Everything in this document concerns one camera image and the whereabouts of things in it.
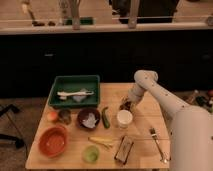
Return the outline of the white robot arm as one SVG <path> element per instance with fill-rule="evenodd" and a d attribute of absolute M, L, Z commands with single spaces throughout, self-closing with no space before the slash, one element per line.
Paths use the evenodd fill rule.
<path fill-rule="evenodd" d="M 172 118 L 170 171 L 213 171 L 213 115 L 157 83 L 158 74 L 138 70 L 126 100 L 138 104 L 148 91 Z"/>

